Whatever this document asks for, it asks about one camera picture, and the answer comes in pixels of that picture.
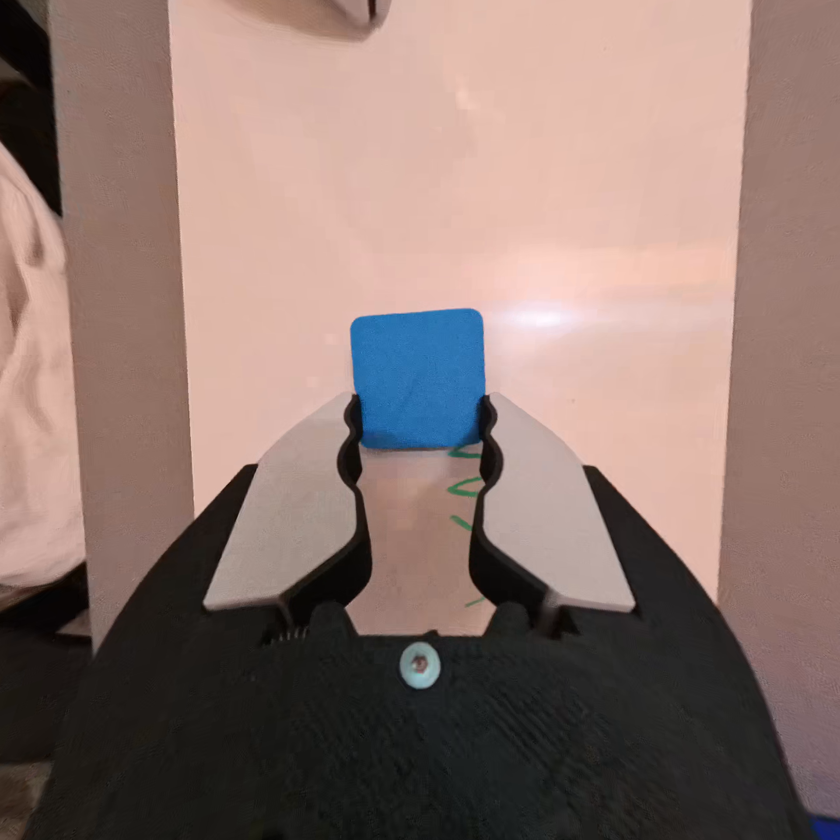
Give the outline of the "small white whiteboard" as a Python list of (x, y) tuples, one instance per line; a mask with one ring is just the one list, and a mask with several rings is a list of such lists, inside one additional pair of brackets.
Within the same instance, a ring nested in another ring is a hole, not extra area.
[[(354, 391), (359, 317), (473, 308), (486, 393), (718, 599), (750, 2), (392, 2), (358, 43), (169, 2), (196, 511)], [(366, 634), (480, 634), (482, 443), (368, 449)]]

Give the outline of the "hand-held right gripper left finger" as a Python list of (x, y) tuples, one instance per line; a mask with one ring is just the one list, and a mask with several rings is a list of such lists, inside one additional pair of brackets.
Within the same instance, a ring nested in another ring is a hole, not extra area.
[(208, 611), (348, 606), (372, 573), (358, 482), (361, 400), (338, 394), (262, 455), (203, 605)]

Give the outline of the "black office chair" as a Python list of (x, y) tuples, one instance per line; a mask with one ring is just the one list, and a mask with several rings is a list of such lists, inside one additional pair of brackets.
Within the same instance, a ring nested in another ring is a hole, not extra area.
[(49, 36), (21, 2), (1, 2), (1, 59), (2, 146), (61, 217)]

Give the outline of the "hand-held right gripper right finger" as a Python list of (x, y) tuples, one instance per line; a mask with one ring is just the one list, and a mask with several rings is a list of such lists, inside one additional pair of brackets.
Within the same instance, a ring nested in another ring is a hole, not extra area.
[(527, 614), (632, 613), (634, 594), (573, 449), (498, 392), (480, 403), (479, 431), (483, 487), (469, 543), (479, 593)]

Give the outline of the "blue whiteboard eraser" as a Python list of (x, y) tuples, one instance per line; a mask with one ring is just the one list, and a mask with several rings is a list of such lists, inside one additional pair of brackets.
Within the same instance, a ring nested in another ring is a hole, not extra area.
[(456, 448), (480, 440), (484, 321), (473, 308), (359, 317), (353, 387), (368, 449)]

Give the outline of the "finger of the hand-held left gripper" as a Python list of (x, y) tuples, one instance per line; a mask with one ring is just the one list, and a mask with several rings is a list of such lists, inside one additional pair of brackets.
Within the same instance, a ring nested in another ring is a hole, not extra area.
[(371, 37), (392, 1), (254, 1), (253, 15), (300, 34), (345, 43)]

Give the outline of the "person's white clothing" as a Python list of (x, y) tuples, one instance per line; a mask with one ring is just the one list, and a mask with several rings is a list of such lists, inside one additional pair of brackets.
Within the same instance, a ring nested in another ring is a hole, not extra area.
[(1, 584), (86, 558), (67, 257), (57, 216), (1, 149)]

